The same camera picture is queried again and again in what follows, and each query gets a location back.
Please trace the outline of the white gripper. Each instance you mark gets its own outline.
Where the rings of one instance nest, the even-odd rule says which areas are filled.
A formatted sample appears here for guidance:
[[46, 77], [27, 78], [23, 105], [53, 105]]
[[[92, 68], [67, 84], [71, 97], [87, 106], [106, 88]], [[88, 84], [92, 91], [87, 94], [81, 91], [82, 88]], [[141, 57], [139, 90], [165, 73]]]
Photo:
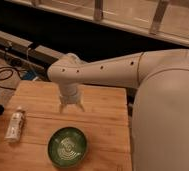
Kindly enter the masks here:
[[59, 113], [63, 113], [63, 110], [66, 107], [65, 104], [75, 104], [77, 106], [77, 108], [79, 108], [82, 112], [85, 112], [85, 109], [84, 109], [82, 103], [78, 102], [79, 100], [80, 100], [79, 94], [75, 94], [75, 95], [71, 95], [71, 96], [61, 95], [60, 101], [62, 104], [59, 105]]

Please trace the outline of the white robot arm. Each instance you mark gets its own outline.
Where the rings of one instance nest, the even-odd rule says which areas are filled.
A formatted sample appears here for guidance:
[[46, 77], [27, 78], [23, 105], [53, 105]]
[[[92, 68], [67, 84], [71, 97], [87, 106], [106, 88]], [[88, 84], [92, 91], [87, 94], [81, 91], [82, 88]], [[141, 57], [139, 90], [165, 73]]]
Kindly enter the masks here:
[[79, 84], [134, 88], [133, 171], [189, 171], [189, 49], [91, 63], [68, 53], [47, 74], [59, 86], [62, 106], [81, 101]]

